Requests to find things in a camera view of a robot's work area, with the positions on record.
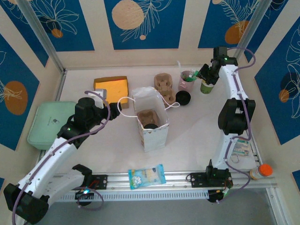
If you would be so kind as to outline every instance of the bag handle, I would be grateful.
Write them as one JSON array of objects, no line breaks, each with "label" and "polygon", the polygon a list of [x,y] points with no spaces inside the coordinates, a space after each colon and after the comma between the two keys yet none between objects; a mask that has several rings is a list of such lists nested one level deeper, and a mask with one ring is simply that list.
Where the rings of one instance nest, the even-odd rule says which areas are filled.
[{"label": "bag handle", "polygon": [[[165,110],[167,110],[167,109],[169,109],[169,108],[171,108],[171,107],[172,107],[172,108],[177,108],[177,107],[180,106],[180,103],[179,103],[179,102],[174,102],[172,105],[170,105],[169,103],[167,103],[167,101],[164,99],[164,97],[163,97],[161,94],[160,94],[160,96],[161,96],[161,98],[163,99],[163,101],[168,105],[168,107],[165,108]],[[128,116],[128,115],[125,115],[124,113],[121,112],[119,104],[120,104],[120,101],[121,101],[122,99],[124,99],[124,98],[128,98],[128,99],[130,99],[130,100],[132,100],[132,101],[135,102],[135,100],[134,100],[133,98],[130,98],[130,97],[127,97],[127,96],[120,98],[120,99],[118,100],[118,103],[117,103],[118,111],[119,111],[123,116],[130,117],[130,118],[137,118],[137,116]]]},{"label": "bag handle", "polygon": [[161,98],[163,99],[163,101],[168,105],[167,108],[165,108],[165,110],[173,107],[173,108],[177,108],[180,106],[180,103],[179,102],[174,102],[172,105],[170,105],[169,103],[167,103],[167,101],[164,99],[164,97],[160,94]]},{"label": "bag handle", "polygon": [[130,100],[132,100],[132,101],[135,102],[135,100],[134,100],[133,98],[130,98],[130,97],[127,97],[127,96],[120,98],[120,99],[118,100],[118,104],[117,104],[117,108],[118,108],[119,112],[120,112],[123,116],[130,117],[130,118],[137,118],[137,116],[127,116],[127,115],[125,115],[125,114],[123,114],[123,113],[121,112],[119,103],[120,103],[120,101],[121,101],[122,99],[124,99],[124,98],[128,98],[128,99],[130,99]]}]

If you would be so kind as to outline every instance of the pink cup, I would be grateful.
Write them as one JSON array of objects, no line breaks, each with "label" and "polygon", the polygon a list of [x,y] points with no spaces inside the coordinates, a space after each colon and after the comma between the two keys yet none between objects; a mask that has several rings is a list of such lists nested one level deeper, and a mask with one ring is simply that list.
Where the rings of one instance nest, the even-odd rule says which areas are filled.
[{"label": "pink cup", "polygon": [[[182,72],[182,75],[187,77],[189,76],[189,73],[190,71],[183,71]],[[192,82],[186,82],[182,79],[182,77],[180,76],[180,79],[179,79],[179,84],[178,84],[178,90],[185,90],[187,92],[191,92],[192,89],[193,89],[193,86],[194,86],[194,82],[195,81],[192,81]]]}]

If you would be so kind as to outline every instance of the green cup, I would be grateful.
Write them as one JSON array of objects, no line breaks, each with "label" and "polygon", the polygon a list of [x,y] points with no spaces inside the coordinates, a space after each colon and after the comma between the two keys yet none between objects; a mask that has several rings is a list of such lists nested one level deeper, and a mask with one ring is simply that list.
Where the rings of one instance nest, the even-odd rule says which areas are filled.
[{"label": "green cup", "polygon": [[209,94],[213,88],[214,88],[213,84],[207,84],[204,80],[202,80],[200,91],[203,94]]}]

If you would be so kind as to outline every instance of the orange bottle cap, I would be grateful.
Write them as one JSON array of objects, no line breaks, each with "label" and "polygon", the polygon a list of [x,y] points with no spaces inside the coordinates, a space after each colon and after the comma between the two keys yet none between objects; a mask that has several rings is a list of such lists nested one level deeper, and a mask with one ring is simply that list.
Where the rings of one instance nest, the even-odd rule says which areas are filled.
[{"label": "orange bottle cap", "polygon": [[268,164],[262,164],[260,167],[258,167],[258,171],[262,176],[271,176],[273,173],[273,169]]}]

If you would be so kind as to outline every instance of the paper cup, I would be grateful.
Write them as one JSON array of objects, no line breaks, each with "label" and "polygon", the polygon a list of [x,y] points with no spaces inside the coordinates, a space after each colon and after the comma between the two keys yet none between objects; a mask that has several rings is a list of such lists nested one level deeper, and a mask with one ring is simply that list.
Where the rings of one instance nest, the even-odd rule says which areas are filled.
[{"label": "paper cup", "polygon": [[[182,75],[183,76],[189,76],[190,71],[183,71]],[[195,81],[192,82],[186,82],[182,79],[182,77],[180,76],[179,79],[179,84],[178,84],[178,90],[185,90],[187,92],[191,92],[193,89]]]},{"label": "paper cup", "polygon": [[204,80],[202,80],[200,91],[203,94],[209,94],[213,88],[214,88],[213,84],[207,84]]}]

